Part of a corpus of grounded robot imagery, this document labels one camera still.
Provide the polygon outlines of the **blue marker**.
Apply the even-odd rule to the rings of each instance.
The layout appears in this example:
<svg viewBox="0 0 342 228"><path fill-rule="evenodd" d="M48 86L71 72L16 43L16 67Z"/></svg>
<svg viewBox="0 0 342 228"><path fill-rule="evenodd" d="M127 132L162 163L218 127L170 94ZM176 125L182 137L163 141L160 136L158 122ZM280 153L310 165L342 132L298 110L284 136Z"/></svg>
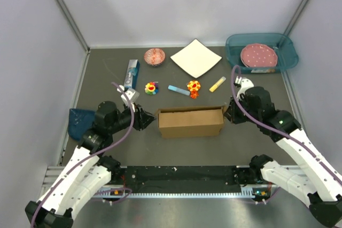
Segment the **blue marker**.
<svg viewBox="0 0 342 228"><path fill-rule="evenodd" d="M168 90L173 91L173 92L177 92L177 93L180 93L180 94L186 95L186 96L190 95L190 91L178 88L178 87L173 86L173 85L169 85Z"/></svg>

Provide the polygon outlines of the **teal plastic bin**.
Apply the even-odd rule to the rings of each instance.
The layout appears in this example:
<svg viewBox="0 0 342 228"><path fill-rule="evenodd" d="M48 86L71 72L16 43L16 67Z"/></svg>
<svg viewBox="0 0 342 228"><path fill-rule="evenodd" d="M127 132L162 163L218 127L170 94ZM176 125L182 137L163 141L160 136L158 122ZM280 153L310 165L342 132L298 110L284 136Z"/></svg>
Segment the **teal plastic bin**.
<svg viewBox="0 0 342 228"><path fill-rule="evenodd" d="M299 61L292 40L280 33L234 34L225 49L231 67L239 66L242 74L281 73Z"/></svg>

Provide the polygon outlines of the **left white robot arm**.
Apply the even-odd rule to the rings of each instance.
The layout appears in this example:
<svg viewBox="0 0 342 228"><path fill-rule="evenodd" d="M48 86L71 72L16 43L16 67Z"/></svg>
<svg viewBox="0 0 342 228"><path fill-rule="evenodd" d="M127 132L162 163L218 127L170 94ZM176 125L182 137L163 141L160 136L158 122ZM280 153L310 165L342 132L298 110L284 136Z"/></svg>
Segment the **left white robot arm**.
<svg viewBox="0 0 342 228"><path fill-rule="evenodd" d="M104 153L121 130L144 130L155 116L129 103L120 112L114 102L99 104L90 129L82 136L68 164L37 201L25 207L31 227L72 227L81 209L107 183L120 180L120 163Z"/></svg>

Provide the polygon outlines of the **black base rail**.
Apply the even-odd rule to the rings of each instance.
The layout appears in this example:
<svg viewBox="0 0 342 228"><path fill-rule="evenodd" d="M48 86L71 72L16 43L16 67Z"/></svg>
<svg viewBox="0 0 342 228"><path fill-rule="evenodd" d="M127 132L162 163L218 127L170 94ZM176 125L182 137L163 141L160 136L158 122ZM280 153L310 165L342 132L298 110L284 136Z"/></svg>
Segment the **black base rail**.
<svg viewBox="0 0 342 228"><path fill-rule="evenodd" d="M249 168L236 166L127 166L117 170L109 186L133 193L231 193L254 183Z"/></svg>

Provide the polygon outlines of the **rainbow flower plush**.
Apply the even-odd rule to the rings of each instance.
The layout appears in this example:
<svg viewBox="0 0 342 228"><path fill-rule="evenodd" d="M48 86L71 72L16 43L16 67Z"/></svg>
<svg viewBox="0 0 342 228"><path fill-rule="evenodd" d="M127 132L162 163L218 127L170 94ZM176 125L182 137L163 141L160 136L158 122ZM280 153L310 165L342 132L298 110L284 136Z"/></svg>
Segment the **rainbow flower plush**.
<svg viewBox="0 0 342 228"><path fill-rule="evenodd" d="M156 95L159 92L158 82L149 82L145 85L145 93L147 95Z"/></svg>

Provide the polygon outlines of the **dark blue leaf dish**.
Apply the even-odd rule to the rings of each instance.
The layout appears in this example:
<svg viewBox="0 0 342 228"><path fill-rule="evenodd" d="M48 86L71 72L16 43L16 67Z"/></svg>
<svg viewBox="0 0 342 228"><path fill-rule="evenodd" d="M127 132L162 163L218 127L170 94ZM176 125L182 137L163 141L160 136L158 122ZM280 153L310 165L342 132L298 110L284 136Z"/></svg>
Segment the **dark blue leaf dish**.
<svg viewBox="0 0 342 228"><path fill-rule="evenodd" d="M71 108L68 116L68 135L79 141L82 135L92 126L95 112L85 109Z"/></svg>

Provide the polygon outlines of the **orange flower plush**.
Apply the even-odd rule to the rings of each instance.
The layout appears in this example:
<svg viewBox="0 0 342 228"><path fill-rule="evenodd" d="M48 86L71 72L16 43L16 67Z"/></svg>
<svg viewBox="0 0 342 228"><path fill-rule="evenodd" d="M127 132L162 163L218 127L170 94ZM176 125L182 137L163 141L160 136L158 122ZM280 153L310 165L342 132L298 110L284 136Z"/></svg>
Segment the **orange flower plush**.
<svg viewBox="0 0 342 228"><path fill-rule="evenodd" d="M187 88L190 92L197 92L200 90L201 85L200 85L199 81L190 81L187 84Z"/></svg>

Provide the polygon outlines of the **blue toothpaste box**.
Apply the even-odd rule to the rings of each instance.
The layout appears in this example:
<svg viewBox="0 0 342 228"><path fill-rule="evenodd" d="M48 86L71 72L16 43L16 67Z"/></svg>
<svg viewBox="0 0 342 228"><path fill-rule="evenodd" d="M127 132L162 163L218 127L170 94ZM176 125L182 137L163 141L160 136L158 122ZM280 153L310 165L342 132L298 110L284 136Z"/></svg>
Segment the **blue toothpaste box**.
<svg viewBox="0 0 342 228"><path fill-rule="evenodd" d="M140 63L138 59L131 59L128 63L128 68L126 71L125 79L124 79L124 88L126 90L132 88L136 88L138 73L139 73Z"/></svg>

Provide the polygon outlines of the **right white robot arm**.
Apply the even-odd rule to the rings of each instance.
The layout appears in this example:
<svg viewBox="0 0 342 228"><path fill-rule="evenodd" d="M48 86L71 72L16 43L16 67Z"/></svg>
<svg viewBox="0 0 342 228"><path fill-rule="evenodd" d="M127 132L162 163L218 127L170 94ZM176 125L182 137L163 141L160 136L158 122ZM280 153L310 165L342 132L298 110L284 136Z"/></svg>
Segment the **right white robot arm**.
<svg viewBox="0 0 342 228"><path fill-rule="evenodd" d="M273 158L261 155L251 160L251 180L277 185L300 200L325 227L341 227L341 174L317 150L296 118L275 108L267 90L246 78L231 88L232 97L224 116L233 124L256 124L305 174L301 177Z"/></svg>

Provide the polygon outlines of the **red patterned bowl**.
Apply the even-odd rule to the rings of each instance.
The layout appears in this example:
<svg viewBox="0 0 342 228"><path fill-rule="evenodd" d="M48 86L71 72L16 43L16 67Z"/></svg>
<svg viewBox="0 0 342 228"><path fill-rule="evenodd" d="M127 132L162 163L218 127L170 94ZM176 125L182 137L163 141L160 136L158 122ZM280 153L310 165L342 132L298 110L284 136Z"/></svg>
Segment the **red patterned bowl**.
<svg viewBox="0 0 342 228"><path fill-rule="evenodd" d="M144 61L152 67L160 66L165 59L165 52L160 48L149 49L144 54Z"/></svg>

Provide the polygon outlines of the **pink polka dot plate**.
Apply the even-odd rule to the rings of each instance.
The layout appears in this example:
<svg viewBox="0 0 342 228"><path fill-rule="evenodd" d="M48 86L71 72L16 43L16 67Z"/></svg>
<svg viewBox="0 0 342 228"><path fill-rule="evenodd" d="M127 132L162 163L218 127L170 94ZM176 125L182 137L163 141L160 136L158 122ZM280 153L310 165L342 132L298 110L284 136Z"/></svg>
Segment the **pink polka dot plate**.
<svg viewBox="0 0 342 228"><path fill-rule="evenodd" d="M240 53L240 59L246 67L264 68L276 67L278 56L276 52L267 45L260 43L249 44Z"/></svg>

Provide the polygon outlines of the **red glitter ornament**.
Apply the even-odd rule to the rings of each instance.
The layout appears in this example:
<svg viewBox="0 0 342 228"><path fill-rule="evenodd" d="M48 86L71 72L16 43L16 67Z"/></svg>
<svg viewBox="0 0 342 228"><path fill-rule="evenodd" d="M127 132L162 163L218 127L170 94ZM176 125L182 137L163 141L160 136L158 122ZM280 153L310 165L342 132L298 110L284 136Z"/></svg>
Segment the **red glitter ornament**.
<svg viewBox="0 0 342 228"><path fill-rule="evenodd" d="M190 97L191 97L192 99L196 99L198 96L199 96L198 91L191 91L191 92L190 92Z"/></svg>

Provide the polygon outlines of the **white square plate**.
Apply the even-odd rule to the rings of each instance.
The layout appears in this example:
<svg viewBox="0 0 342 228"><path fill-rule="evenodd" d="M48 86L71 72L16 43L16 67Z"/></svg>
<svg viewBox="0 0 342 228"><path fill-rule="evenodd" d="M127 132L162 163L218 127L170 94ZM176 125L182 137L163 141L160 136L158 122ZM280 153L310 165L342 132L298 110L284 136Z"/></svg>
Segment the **white square plate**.
<svg viewBox="0 0 342 228"><path fill-rule="evenodd" d="M170 58L193 78L201 77L222 59L221 56L211 51L197 39L194 39Z"/></svg>

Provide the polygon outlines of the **brown cardboard box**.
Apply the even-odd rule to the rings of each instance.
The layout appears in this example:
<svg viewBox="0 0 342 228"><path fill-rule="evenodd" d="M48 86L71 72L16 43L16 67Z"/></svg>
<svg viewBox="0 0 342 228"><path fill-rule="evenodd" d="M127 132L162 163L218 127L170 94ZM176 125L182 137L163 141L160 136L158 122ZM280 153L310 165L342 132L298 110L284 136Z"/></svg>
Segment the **brown cardboard box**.
<svg viewBox="0 0 342 228"><path fill-rule="evenodd" d="M217 136L226 110L225 105L159 109L158 128L165 139Z"/></svg>

